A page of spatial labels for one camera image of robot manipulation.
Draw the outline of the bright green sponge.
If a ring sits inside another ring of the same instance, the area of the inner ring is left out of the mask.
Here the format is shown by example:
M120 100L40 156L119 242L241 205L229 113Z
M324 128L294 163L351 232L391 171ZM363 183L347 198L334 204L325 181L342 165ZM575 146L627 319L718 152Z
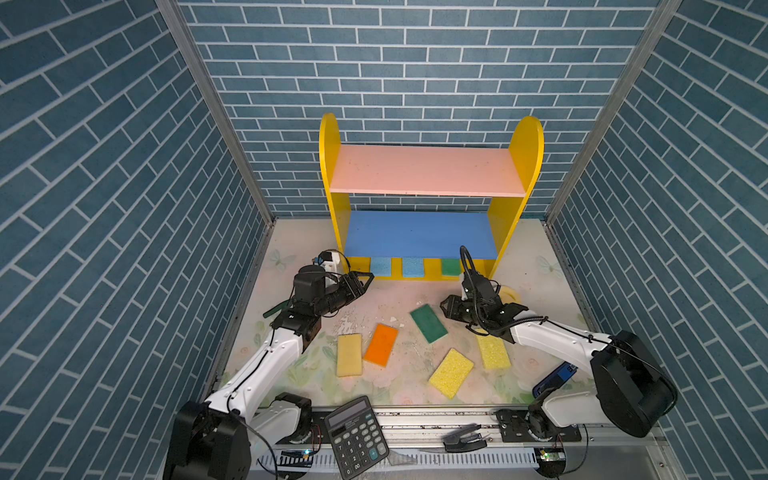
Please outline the bright green sponge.
M443 277L458 277L462 273L462 264L459 259L442 259L441 275Z

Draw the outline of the dark green scrub sponge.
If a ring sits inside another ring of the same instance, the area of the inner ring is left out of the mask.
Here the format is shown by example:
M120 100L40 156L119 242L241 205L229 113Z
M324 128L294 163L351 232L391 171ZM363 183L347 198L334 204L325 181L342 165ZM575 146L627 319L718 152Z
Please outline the dark green scrub sponge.
M411 311L410 316L428 344L433 344L448 334L447 328L429 304Z

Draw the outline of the orange sponge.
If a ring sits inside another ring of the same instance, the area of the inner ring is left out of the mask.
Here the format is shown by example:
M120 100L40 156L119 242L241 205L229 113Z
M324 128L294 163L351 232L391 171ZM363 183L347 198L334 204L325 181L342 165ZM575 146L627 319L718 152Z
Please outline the orange sponge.
M385 368L398 337L399 330L384 324L378 324L373 332L363 360Z

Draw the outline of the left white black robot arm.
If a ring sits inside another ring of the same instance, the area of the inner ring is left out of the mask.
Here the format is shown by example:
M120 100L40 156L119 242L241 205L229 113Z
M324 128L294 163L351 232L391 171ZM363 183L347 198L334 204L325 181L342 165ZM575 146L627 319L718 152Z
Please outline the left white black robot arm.
M266 395L319 333L324 317L363 296L374 276L339 274L319 265L302 267L290 298L272 321L271 332L251 359L202 402L187 402L177 413L165 460L166 479L244 479L252 450L272 451L281 440L312 438L312 402L278 395L265 410Z

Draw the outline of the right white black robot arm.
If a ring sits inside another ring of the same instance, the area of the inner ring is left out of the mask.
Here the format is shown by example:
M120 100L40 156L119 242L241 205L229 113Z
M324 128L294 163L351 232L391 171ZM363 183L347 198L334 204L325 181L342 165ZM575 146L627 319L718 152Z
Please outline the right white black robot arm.
M525 417L536 438L550 440L567 427L603 423L642 438L676 406L676 385L637 335L579 330L524 305L505 303L500 286L475 270L460 279L461 294L440 304L446 318L479 337L555 356L593 382L573 393L542 382Z

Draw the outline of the yellow pink blue shelf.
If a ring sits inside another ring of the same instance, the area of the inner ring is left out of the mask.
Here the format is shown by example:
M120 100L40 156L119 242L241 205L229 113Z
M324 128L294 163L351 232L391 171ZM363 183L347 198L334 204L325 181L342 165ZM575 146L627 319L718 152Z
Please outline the yellow pink blue shelf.
M322 117L319 163L345 272L370 272L372 257L392 259L384 280L449 281L442 259L466 247L481 274L495 276L541 173L539 119L520 120L505 149L345 144L336 117ZM360 211L364 195L487 198L485 212ZM403 258L424 260L424 278L404 278Z

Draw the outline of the yellow sponge right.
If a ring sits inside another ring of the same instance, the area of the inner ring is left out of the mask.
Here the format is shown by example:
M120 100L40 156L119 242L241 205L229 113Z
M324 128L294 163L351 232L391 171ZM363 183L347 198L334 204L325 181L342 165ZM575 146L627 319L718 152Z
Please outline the yellow sponge right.
M502 370L511 367L505 342L495 336L477 336L483 366L486 370Z

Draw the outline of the pale yellow sponge left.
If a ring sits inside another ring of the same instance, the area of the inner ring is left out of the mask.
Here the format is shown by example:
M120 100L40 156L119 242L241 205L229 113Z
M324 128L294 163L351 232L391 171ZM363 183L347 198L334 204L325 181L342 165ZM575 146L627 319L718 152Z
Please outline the pale yellow sponge left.
M362 365L362 336L359 333L337 338L336 375L340 378L360 376Z

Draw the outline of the yellow sponge front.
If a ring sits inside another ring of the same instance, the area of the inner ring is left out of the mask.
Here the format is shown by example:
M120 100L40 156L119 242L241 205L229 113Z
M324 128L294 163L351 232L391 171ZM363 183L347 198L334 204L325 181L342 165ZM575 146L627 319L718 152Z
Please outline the yellow sponge front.
M434 373L429 384L448 399L453 399L475 364L456 349L450 349Z

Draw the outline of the black binder clip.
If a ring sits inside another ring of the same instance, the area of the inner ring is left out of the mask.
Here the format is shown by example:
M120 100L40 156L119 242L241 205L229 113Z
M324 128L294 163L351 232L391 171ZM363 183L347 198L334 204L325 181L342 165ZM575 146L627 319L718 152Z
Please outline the black binder clip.
M442 438L447 453L468 453L487 447L488 442L480 432L477 423L468 424L454 430Z

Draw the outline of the black desk calculator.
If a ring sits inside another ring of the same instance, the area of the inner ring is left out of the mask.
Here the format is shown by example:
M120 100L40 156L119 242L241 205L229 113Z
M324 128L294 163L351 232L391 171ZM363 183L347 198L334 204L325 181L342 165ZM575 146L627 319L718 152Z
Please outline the black desk calculator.
M327 441L344 480L355 479L389 456L388 444L367 396L333 410L324 422Z

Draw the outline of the green handled pliers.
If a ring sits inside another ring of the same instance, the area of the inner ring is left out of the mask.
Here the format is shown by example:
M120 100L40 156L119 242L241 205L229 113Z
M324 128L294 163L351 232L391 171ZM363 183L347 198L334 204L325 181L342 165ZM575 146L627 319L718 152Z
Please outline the green handled pliers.
M272 308L270 308L266 312L264 312L262 314L262 317L264 319L269 319L269 318L275 317L275 316L281 314L284 310L288 309L290 307L290 305L291 305L291 300L290 299L284 300L284 301L280 302L279 304L273 306Z

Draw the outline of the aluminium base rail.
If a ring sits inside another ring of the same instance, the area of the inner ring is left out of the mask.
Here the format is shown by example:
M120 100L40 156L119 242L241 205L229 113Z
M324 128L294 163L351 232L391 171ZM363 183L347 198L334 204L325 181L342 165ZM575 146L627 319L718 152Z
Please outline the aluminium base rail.
M679 479L683 475L659 430L636 439L609 425L580 425L541 440L531 434L524 411L517 408L372 408L390 453L355 479ZM281 440L272 451L254 447L244 479L343 479L327 441L324 419L332 411L312 409L316 431L310 439ZM481 426L487 447L447 453L442 438L472 423Z

